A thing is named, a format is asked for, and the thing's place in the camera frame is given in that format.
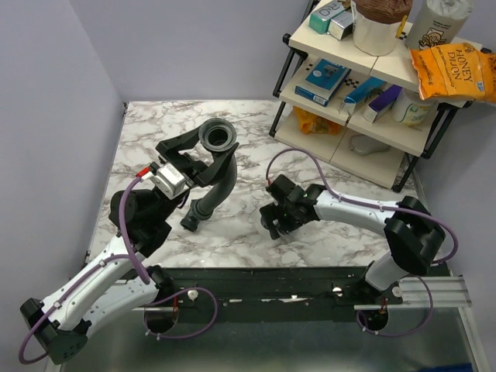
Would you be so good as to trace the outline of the silver small box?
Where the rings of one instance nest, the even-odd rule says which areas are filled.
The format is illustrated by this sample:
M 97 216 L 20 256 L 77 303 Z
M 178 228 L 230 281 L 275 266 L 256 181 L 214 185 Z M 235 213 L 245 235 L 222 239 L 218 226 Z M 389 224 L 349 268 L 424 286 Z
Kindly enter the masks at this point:
M 353 15 L 342 12 L 331 19 L 328 34 L 337 40 L 343 40 L 353 33 Z

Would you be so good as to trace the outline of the white tub brown lid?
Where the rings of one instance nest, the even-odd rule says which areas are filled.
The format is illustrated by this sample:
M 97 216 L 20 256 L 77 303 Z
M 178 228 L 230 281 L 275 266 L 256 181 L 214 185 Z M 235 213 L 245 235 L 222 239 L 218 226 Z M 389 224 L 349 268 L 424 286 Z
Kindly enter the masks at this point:
M 398 30 L 404 25 L 413 1 L 352 1 L 353 42 L 371 56 L 381 57 L 394 48 Z

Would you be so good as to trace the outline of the aluminium frame rail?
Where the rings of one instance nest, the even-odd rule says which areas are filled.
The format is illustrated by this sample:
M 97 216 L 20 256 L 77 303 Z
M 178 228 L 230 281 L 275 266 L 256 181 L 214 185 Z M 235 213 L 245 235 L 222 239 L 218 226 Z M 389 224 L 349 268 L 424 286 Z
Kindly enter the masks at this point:
M 69 300 L 71 311 L 86 315 L 110 315 L 127 312 L 134 308 L 159 306 L 155 299 L 158 290 L 151 284 L 140 284 L 135 280 L 119 281 L 93 301 L 81 296 Z M 353 303 L 356 311 L 379 311 L 407 308 L 469 308 L 472 305 L 467 286 L 462 277 L 407 277 L 399 281 L 384 304 L 368 302 Z

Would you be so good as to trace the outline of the white round container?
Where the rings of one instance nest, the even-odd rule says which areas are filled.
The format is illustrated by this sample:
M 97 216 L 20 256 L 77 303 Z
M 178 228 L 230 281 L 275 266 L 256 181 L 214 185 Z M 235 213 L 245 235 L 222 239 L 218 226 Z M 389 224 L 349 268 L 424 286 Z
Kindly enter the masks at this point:
M 400 124 L 417 126 L 436 103 L 434 98 L 422 99 L 419 93 L 403 88 L 391 107 L 391 116 Z

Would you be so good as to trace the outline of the grey cylindrical canister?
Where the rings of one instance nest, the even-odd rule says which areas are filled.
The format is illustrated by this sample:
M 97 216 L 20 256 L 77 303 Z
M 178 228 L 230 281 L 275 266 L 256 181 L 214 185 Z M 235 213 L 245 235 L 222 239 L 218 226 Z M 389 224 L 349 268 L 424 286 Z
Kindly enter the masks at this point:
M 426 0 L 408 32 L 409 50 L 425 50 L 453 41 L 474 10 L 471 0 Z

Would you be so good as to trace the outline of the orange honey dijon chip bag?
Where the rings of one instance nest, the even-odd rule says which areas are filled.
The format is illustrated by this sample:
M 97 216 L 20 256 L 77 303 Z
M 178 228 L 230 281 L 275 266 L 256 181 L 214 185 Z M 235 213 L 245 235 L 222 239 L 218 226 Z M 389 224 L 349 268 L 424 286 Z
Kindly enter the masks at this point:
M 422 100 L 448 98 L 495 103 L 495 54 L 470 43 L 411 50 Z

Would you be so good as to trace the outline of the orange snack bag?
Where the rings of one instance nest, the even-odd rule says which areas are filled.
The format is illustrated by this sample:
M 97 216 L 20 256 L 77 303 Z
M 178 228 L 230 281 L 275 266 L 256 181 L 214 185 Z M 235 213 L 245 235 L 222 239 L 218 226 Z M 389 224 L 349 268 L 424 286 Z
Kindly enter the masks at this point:
M 299 130 L 305 135 L 326 134 L 336 136 L 341 131 L 340 124 L 308 112 L 303 108 L 294 106 L 292 112 L 298 120 Z

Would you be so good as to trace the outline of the purple white carton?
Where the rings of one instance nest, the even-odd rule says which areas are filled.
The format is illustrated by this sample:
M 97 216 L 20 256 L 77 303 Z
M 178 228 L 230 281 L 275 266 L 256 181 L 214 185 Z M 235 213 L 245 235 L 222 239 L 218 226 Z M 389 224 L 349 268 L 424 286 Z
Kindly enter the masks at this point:
M 376 122 L 392 107 L 401 91 L 402 87 L 398 85 L 390 86 L 369 103 L 363 111 L 363 118 L 367 122 Z

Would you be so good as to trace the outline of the teal green box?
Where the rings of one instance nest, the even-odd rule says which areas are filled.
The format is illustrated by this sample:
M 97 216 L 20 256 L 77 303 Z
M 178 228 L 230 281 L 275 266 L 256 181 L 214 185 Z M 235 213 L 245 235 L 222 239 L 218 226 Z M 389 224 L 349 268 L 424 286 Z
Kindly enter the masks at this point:
M 318 34 L 326 34 L 331 20 L 345 11 L 339 1 L 330 1 L 320 6 L 310 14 L 308 25 Z

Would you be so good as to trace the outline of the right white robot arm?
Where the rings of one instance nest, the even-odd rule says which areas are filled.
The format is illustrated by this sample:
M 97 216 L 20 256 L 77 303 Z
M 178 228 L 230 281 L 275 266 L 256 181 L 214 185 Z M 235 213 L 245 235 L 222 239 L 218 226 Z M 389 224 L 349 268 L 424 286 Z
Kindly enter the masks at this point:
M 426 275 L 446 238 L 417 198 L 351 201 L 349 195 L 333 194 L 320 184 L 303 189 L 284 175 L 266 191 L 274 201 L 260 209 L 260 222 L 272 239 L 310 222 L 330 221 L 366 229 L 387 240 L 389 251 L 367 267 L 356 286 L 358 298 L 367 304 L 382 298 L 403 277 Z

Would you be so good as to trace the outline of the cream tiered shelf rack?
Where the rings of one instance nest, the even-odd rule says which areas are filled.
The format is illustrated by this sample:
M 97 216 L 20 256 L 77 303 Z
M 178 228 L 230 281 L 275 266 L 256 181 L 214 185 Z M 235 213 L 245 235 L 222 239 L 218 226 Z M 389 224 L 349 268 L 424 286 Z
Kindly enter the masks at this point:
M 417 71 L 405 45 L 411 25 L 402 22 L 394 49 L 375 57 L 353 38 L 319 34 L 310 15 L 326 5 L 310 1 L 301 25 L 284 34 L 290 51 L 273 95 L 280 107 L 298 107 L 335 123 L 336 135 L 305 135 L 295 113 L 277 112 L 270 135 L 289 146 L 375 184 L 399 192 L 421 159 L 429 159 L 459 110 L 470 101 L 422 101 Z

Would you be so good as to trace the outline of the blue white carton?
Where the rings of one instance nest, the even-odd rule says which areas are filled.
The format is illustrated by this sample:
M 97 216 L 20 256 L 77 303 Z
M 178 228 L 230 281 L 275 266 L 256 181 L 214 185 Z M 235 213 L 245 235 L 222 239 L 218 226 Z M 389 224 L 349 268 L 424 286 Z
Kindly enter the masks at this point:
M 380 89 L 384 84 L 385 81 L 379 78 L 369 77 L 343 99 L 339 112 L 351 116 L 361 102 L 364 102 L 374 91 Z

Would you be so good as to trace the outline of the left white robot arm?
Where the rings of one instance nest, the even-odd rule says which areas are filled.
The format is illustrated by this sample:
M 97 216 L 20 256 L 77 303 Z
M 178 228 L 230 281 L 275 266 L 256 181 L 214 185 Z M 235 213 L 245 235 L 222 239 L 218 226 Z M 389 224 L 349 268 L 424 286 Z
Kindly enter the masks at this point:
M 118 232 L 104 250 L 53 294 L 22 304 L 29 334 L 20 346 L 20 363 L 34 362 L 25 357 L 32 338 L 42 346 L 42 358 L 60 365 L 112 317 L 149 301 L 167 304 L 171 286 L 143 260 L 163 246 L 171 231 L 167 218 L 184 206 L 192 189 L 207 188 L 208 193 L 192 201 L 181 220 L 191 232 L 228 198 L 237 179 L 238 145 L 236 130 L 220 119 L 159 142 L 159 160 L 113 195 L 109 218 Z

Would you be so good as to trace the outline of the blue product box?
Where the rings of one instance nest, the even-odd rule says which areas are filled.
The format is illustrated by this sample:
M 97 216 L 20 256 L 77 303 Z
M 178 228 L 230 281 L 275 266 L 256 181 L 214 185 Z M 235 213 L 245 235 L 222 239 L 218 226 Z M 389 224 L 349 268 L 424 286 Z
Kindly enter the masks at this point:
M 320 58 L 305 69 L 305 78 L 295 85 L 294 93 L 326 107 L 350 72 L 348 67 Z

